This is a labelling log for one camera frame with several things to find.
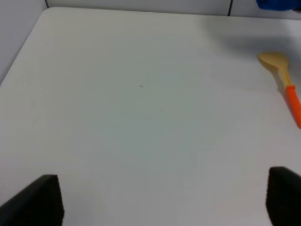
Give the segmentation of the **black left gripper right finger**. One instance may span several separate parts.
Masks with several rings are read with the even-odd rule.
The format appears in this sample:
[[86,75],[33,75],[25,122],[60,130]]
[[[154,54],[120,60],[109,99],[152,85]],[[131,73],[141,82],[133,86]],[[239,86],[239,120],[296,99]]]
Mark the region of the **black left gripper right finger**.
[[286,167],[269,169],[266,209],[272,225],[301,224],[301,176]]

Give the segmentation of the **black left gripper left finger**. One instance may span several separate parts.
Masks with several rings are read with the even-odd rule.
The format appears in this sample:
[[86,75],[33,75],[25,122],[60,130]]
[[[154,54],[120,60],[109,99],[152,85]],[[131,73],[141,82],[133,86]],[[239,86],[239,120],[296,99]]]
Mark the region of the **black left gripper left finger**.
[[61,226],[63,219],[57,175],[42,175],[0,207],[2,226]]

